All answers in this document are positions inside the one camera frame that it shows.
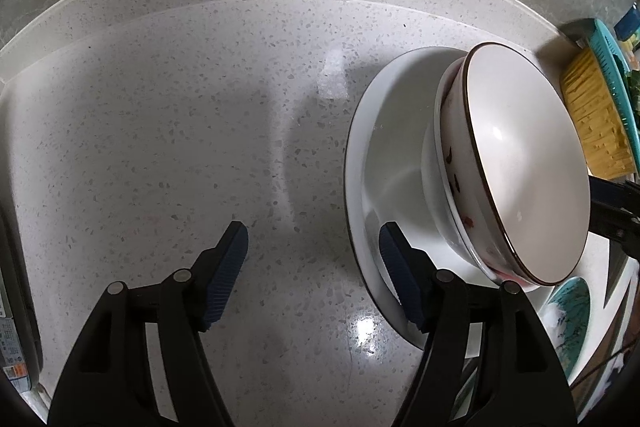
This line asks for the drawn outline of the large white bowl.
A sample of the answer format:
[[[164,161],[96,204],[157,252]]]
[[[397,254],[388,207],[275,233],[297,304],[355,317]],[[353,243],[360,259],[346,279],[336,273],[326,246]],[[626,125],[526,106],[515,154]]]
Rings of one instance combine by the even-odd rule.
[[[433,115],[428,121],[424,134],[421,156],[421,180],[423,193],[435,227],[447,246],[462,261],[472,265],[476,272],[483,274],[488,286],[499,283],[499,277],[477,256],[469,235],[458,213],[452,188],[447,178],[444,153],[442,153],[442,129],[440,129],[440,111],[444,95],[448,93],[454,77],[463,63],[463,57],[454,60],[442,74],[435,92]]]
[[[426,336],[405,316],[378,249],[384,223],[396,222],[436,267],[468,283],[492,284],[440,235],[423,193],[423,140],[431,129],[437,87],[464,56],[462,50],[429,46],[394,58],[364,91],[347,140],[344,192],[358,267],[387,323],[417,348],[424,347]]]

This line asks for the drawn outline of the stainless steel rice cooker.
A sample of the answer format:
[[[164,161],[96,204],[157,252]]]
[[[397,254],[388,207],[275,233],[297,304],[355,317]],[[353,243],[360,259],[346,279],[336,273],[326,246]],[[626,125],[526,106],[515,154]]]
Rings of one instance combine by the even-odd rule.
[[[17,392],[32,391],[43,367],[40,332],[21,246],[1,211],[1,370]]]

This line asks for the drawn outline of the small red-patterned bowl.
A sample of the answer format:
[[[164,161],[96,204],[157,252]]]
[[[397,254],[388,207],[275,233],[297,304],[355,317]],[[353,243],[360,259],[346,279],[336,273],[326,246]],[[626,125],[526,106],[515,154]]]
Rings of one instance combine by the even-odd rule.
[[[423,185],[439,181],[439,230],[487,276],[526,287],[570,276],[586,245],[589,176],[558,92],[527,57],[483,42],[440,80]]]

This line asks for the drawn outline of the teal colander basket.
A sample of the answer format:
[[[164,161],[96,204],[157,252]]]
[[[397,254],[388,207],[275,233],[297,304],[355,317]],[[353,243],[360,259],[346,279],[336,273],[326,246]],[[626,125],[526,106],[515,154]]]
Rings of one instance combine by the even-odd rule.
[[[639,171],[639,128],[634,112],[631,109],[625,86],[625,76],[631,69],[626,62],[623,51],[615,41],[611,31],[600,20],[593,20],[586,38],[586,46],[597,57],[600,69],[614,98],[615,106],[622,118],[624,129],[629,139],[632,155]]]

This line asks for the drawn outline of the teal floral plate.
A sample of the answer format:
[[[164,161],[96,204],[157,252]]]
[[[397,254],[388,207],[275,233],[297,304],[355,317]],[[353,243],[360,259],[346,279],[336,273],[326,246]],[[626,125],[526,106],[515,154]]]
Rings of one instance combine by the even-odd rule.
[[[560,360],[565,377],[570,377],[590,320],[590,290],[582,277],[572,277],[553,291],[539,312],[542,324]]]

